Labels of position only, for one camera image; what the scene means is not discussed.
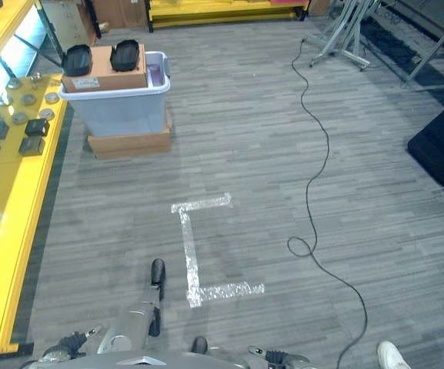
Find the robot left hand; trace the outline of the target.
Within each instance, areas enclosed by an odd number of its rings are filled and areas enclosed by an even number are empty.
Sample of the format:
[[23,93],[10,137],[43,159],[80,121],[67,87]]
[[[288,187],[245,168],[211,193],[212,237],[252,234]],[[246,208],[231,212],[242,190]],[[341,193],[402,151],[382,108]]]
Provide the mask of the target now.
[[75,331],[71,335],[62,338],[58,344],[57,348],[59,351],[64,352],[71,358],[77,358],[83,356],[81,347],[87,342],[87,340],[91,337],[94,337],[98,333],[100,333],[103,329],[101,324],[92,327],[84,332]]

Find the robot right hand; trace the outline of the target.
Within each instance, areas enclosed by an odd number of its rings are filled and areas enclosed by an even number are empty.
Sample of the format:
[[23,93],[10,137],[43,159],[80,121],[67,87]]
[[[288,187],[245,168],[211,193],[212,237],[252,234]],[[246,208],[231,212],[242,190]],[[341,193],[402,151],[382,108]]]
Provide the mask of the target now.
[[255,355],[256,357],[263,359],[268,364],[282,365],[284,361],[285,353],[283,351],[266,350],[262,347],[257,347],[253,345],[248,346],[247,351],[250,354]]

